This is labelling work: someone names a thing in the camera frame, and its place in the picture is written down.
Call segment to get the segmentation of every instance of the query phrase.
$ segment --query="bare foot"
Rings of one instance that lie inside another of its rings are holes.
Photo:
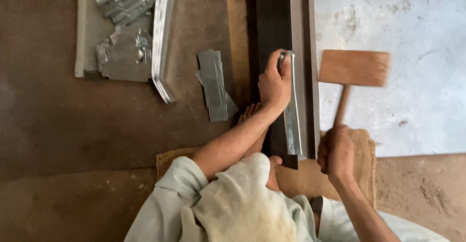
[[[246,108],[244,114],[240,116],[238,120],[238,124],[242,123],[244,120],[250,118],[253,114],[256,114],[262,108],[262,104],[259,102],[257,104],[252,104]],[[260,137],[254,142],[252,146],[248,148],[248,150],[244,153],[243,157],[250,156],[256,152],[260,152],[262,150],[262,144],[264,144],[265,135],[267,134],[268,128],[260,135]]]
[[[280,191],[275,174],[277,173],[277,168],[283,163],[283,160],[279,156],[271,156],[268,159],[270,160],[270,173],[265,186],[272,191]]]

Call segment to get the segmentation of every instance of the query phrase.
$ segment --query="mallet handle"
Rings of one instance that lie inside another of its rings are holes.
[[[350,96],[350,88],[351,86],[348,84],[343,85],[340,103],[338,104],[338,109],[336,110],[335,122],[333,123],[333,127],[343,124],[343,119],[345,118],[346,104],[348,103],[348,98]]]

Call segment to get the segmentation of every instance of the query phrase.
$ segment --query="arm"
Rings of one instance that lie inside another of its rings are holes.
[[[318,164],[341,197],[361,242],[399,242],[361,192],[353,175],[353,142],[347,126],[330,130],[319,145]]]
[[[194,154],[193,160],[207,179],[213,179],[217,172],[238,162],[288,105],[291,97],[291,64],[289,56],[284,58],[281,73],[278,72],[277,61],[281,52],[279,49],[270,55],[266,71],[259,76],[260,111]]]

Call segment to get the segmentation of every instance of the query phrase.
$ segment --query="hand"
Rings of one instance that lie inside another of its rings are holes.
[[[323,173],[329,174],[329,180],[335,187],[354,181],[355,156],[349,131],[346,125],[332,128],[319,144],[317,163]]]
[[[282,49],[274,51],[267,63],[266,70],[259,76],[260,101],[265,108],[272,108],[280,114],[285,110],[291,98],[291,57],[282,60],[280,72],[277,69],[278,58]]]

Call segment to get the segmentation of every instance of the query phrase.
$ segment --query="weathered white wall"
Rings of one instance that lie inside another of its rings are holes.
[[[466,152],[466,0],[315,0],[323,49],[392,53],[385,88],[352,88],[345,123],[365,128],[377,156]],[[321,129],[340,85],[319,83]]]

